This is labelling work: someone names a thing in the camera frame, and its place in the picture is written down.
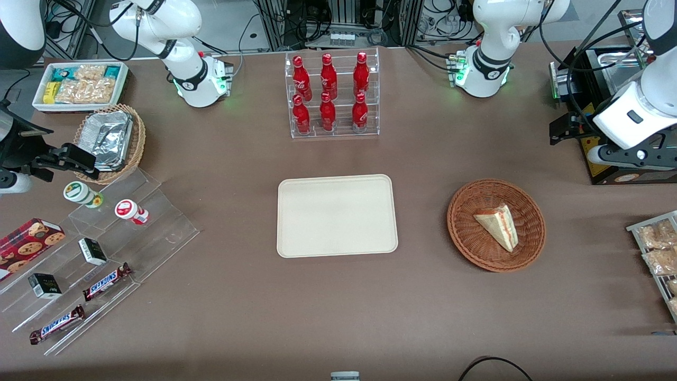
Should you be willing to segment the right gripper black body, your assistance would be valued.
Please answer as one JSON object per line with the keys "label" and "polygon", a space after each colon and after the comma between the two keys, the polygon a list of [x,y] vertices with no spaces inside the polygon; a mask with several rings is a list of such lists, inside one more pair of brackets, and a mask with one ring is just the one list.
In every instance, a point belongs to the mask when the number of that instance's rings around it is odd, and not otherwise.
{"label": "right gripper black body", "polygon": [[43,135],[51,133],[21,118],[1,106],[2,117],[2,167],[15,169],[30,164],[38,156],[48,154],[52,149]]}

